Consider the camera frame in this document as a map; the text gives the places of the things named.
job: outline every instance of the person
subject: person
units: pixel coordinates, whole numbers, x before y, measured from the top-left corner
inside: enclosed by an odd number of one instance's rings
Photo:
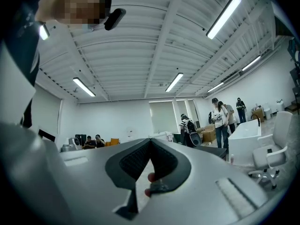
[[[244,102],[238,97],[238,101],[236,102],[236,110],[238,110],[239,113],[240,123],[246,122],[245,109],[246,106]]]
[[[96,139],[96,146],[97,146],[97,148],[102,148],[102,147],[105,146],[105,142],[104,142],[104,140],[100,137],[99,134],[97,134],[97,135],[95,136],[95,139]]]
[[[91,136],[87,137],[87,140],[84,143],[84,146],[82,147],[82,149],[92,149],[96,147],[96,142],[95,140],[91,139]]]
[[[63,24],[95,25],[107,17],[105,0],[14,0],[6,17],[4,45],[22,74],[35,85],[39,71],[39,28],[49,20]],[[31,101],[20,122],[30,128]]]
[[[229,121],[229,112],[227,109],[218,102],[217,98],[211,100],[214,105],[214,110],[211,111],[212,122],[215,124],[216,128],[216,137],[217,137],[217,147],[222,147],[222,134],[223,134],[223,148],[226,148],[228,153],[228,121]]]
[[[182,144],[185,144],[190,147],[193,148],[195,147],[194,144],[192,143],[191,137],[189,135],[189,133],[187,132],[187,124],[191,122],[192,125],[194,125],[193,121],[187,117],[187,115],[185,115],[184,113],[181,115],[181,123],[180,123],[180,130],[181,130],[181,141]]]
[[[233,118],[233,114],[234,114],[233,107],[231,107],[229,104],[222,104],[222,105],[224,105],[224,107],[227,109],[227,111],[229,113],[228,125],[230,128],[231,134],[233,134],[233,132],[235,131],[235,124],[234,124],[234,118]]]

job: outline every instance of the table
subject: table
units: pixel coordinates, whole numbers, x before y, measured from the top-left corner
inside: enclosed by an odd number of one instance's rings
[[[226,161],[226,149],[225,148],[213,148],[213,147],[206,147],[206,146],[198,146],[198,147],[195,147],[195,149],[212,153]]]

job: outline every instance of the white chair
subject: white chair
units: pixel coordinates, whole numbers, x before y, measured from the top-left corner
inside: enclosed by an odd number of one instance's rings
[[[253,160],[257,171],[249,172],[248,175],[249,177],[252,177],[252,174],[259,174],[260,177],[256,183],[259,183],[263,177],[267,177],[267,179],[269,179],[272,183],[272,188],[276,188],[276,182],[268,172],[268,169],[273,169],[286,163],[286,137],[289,131],[291,119],[292,114],[290,112],[278,112],[273,134],[257,139],[261,142],[263,139],[272,137],[274,145],[263,146],[253,151]]]

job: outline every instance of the gray plastic surface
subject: gray plastic surface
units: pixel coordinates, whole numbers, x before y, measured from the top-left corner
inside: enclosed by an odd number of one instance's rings
[[[53,223],[225,225],[237,222],[237,215],[216,185],[220,178],[229,178],[256,207],[267,202],[266,194],[254,181],[217,156],[159,140],[188,158],[190,175],[176,190],[153,194],[146,207],[133,220],[127,220],[115,211],[127,204],[131,191],[114,185],[105,172],[105,164],[114,154],[143,139],[59,153],[53,142],[42,141],[32,131],[3,124],[0,130],[3,131],[0,156],[8,178],[25,202]]]

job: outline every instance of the fluorescent light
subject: fluorescent light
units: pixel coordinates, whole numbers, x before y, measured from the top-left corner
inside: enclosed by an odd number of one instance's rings
[[[49,38],[49,31],[46,28],[46,25],[43,24],[39,27],[39,35],[43,40],[46,40],[47,38]]]
[[[176,83],[178,83],[178,81],[182,78],[183,73],[178,73],[176,75],[176,77],[174,78],[174,80],[171,82],[171,84],[169,85],[169,87],[165,90],[166,92],[171,91],[171,89],[175,86]]]
[[[258,61],[261,58],[261,56],[259,55],[257,58],[255,58],[252,62],[250,62],[247,66],[245,66],[242,71],[245,71],[248,67],[250,67],[251,65],[253,65],[256,61]]]
[[[73,78],[73,81],[91,97],[96,96],[78,77]]]
[[[208,36],[210,39],[213,39],[223,27],[228,18],[231,16],[231,14],[238,7],[241,1],[242,0],[229,0],[219,17],[216,19],[212,27],[206,33],[206,36]]]
[[[220,87],[220,86],[222,86],[224,83],[223,82],[221,82],[219,85],[217,85],[217,86],[215,86],[214,88],[212,88],[211,90],[208,90],[207,92],[211,92],[211,91],[213,91],[214,89],[216,89],[216,88],[218,88],[218,87]]]

